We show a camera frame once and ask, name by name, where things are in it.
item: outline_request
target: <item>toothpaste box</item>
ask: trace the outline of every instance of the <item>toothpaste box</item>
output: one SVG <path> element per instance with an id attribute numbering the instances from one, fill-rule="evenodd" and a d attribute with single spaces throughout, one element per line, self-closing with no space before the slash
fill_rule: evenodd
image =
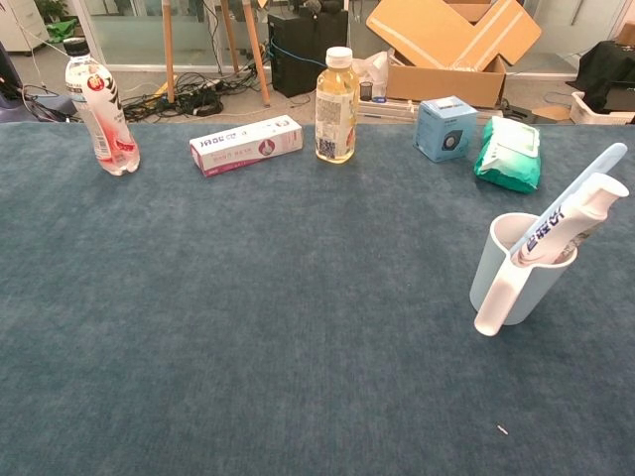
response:
<path id="1" fill-rule="evenodd" d="M 192 139 L 190 150 L 209 177 L 297 151 L 302 144 L 302 127 L 285 115 Z"/>
<path id="2" fill-rule="evenodd" d="M 433 162 L 463 157 L 476 126 L 478 111 L 456 96 L 422 101 L 415 147 Z"/>

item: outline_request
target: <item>green plant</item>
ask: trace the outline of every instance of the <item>green plant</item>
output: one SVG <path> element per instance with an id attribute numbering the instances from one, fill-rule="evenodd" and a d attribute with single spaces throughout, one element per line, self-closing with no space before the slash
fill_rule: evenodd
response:
<path id="1" fill-rule="evenodd" d="M 62 0 L 36 0 L 38 11 L 45 21 L 52 23 L 54 20 L 58 20 L 64 16 L 68 11 L 66 10 L 66 4 Z"/>

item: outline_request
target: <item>blue cable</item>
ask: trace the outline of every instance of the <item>blue cable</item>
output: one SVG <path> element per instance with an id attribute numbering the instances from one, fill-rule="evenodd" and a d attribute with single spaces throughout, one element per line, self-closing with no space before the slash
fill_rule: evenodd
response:
<path id="1" fill-rule="evenodd" d="M 278 45 L 276 45 L 274 43 L 273 40 L 269 40 L 269 44 L 274 47 L 276 50 L 279 50 L 280 52 L 284 53 L 285 55 L 294 58 L 296 60 L 300 60 L 300 61 L 306 61 L 306 62 L 313 62 L 315 64 L 318 64 L 322 67 L 326 67 L 326 64 L 324 64 L 323 62 L 319 62 L 319 61 L 315 61 L 314 59 L 308 59 L 308 58 L 302 58 L 302 57 L 298 57 L 296 55 L 294 55 L 293 53 L 289 53 L 287 50 L 283 50 L 282 48 L 280 48 Z"/>

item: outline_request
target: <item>open cardboard box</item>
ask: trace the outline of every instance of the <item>open cardboard box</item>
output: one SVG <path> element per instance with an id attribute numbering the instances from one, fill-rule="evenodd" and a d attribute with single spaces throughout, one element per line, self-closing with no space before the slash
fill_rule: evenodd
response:
<path id="1" fill-rule="evenodd" d="M 497 55 L 514 64 L 541 34 L 516 0 L 492 3 L 474 25 L 444 0 L 406 4 L 382 0 L 366 26 L 416 66 L 483 71 Z"/>
<path id="2" fill-rule="evenodd" d="M 494 108 L 505 84 L 505 62 L 496 57 L 485 71 L 456 71 L 390 62 L 386 95 L 425 101 L 456 96 L 474 107 Z"/>
<path id="3" fill-rule="evenodd" d="M 472 24 L 478 23 L 492 6 L 490 0 L 444 1 Z M 509 3 L 509 1 L 504 1 L 499 7 L 516 8 Z M 384 17 L 391 18 L 390 13 L 384 13 Z M 517 16 L 527 20 L 524 11 L 519 11 Z M 534 28 L 533 20 L 530 19 L 530 21 L 532 25 L 529 27 L 528 32 L 533 32 L 530 36 L 537 38 L 536 29 L 538 29 L 538 35 L 540 35 L 540 29 L 537 26 Z M 442 24 L 443 19 L 439 18 L 439 22 Z M 506 41 L 513 40 L 519 34 L 522 35 L 525 27 L 519 26 L 519 28 L 520 30 L 516 31 L 514 36 Z M 510 57 L 519 58 L 535 41 L 535 39 L 525 40 L 526 43 L 523 45 L 512 41 L 512 43 L 515 43 L 514 48 L 516 50 L 514 55 Z M 495 56 L 483 70 L 473 71 L 444 69 L 433 65 L 416 66 L 400 54 L 396 54 L 396 57 L 398 61 L 391 60 L 388 66 L 386 95 L 390 98 L 423 101 L 455 95 L 471 106 L 494 108 L 503 94 L 507 71 L 505 69 L 505 61 L 500 55 Z"/>

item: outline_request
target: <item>small blue box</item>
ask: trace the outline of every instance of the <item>small blue box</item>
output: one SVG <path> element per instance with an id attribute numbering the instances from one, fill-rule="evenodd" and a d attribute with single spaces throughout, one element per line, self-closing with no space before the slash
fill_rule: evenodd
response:
<path id="1" fill-rule="evenodd" d="M 433 162 L 465 156 L 477 114 L 476 109 L 456 96 L 422 101 L 415 147 Z"/>

